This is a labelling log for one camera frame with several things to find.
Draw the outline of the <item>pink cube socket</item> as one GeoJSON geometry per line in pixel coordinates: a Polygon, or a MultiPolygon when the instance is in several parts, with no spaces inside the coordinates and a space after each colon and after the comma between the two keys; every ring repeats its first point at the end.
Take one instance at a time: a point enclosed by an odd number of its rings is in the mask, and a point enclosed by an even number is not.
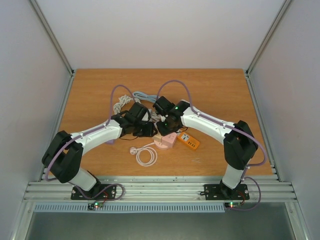
{"type": "Polygon", "coordinates": [[[176,142],[176,139],[177,139],[177,133],[173,132],[166,136],[162,136],[161,143],[168,148],[172,148],[176,142]]]}

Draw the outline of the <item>beige cube socket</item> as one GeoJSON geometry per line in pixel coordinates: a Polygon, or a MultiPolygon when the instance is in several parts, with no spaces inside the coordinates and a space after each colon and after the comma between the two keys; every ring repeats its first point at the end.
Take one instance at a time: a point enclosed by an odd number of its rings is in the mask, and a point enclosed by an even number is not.
{"type": "Polygon", "coordinates": [[[157,133],[156,135],[154,135],[153,137],[152,137],[152,139],[154,140],[154,141],[156,141],[156,142],[159,142],[159,143],[161,143],[162,142],[162,135],[160,134],[160,133],[157,133]]]}

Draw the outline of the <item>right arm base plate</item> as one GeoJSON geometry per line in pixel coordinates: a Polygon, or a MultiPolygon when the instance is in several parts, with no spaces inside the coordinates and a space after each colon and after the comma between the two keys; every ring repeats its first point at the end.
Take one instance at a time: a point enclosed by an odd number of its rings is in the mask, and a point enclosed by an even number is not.
{"type": "Polygon", "coordinates": [[[222,184],[205,184],[200,193],[208,201],[249,200],[249,190],[246,184],[239,183],[235,189],[229,189],[222,184]]]}

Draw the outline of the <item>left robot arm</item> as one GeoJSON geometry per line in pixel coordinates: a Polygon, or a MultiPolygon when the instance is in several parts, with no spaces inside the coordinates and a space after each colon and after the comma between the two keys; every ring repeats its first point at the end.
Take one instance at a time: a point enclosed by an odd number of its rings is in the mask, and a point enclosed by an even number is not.
{"type": "Polygon", "coordinates": [[[74,185],[83,198],[98,199],[107,187],[92,173],[80,167],[83,155],[125,135],[151,138],[157,132],[148,108],[136,102],[129,110],[115,114],[106,122],[85,131],[72,134],[64,130],[58,132],[41,162],[60,183],[74,185]]]}

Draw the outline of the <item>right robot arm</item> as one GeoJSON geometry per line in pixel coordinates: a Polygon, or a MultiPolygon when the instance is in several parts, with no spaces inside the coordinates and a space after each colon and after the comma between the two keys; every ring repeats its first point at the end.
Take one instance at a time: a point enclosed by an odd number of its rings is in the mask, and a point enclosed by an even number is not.
{"type": "Polygon", "coordinates": [[[227,168],[219,183],[220,193],[225,200],[234,197],[239,191],[248,162],[259,148],[249,125],[242,120],[233,123],[210,116],[185,100],[174,104],[164,96],[155,101],[153,108],[162,117],[156,123],[162,136],[187,127],[198,130],[223,145],[227,168]]]}

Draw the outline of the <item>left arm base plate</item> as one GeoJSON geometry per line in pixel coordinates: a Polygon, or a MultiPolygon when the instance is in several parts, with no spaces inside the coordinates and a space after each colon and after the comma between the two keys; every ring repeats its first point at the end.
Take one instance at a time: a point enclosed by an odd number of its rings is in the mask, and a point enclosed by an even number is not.
{"type": "Polygon", "coordinates": [[[117,186],[114,184],[98,184],[91,190],[85,191],[78,186],[74,186],[71,191],[71,200],[79,201],[100,201],[100,200],[114,200],[116,198],[117,186]]]}

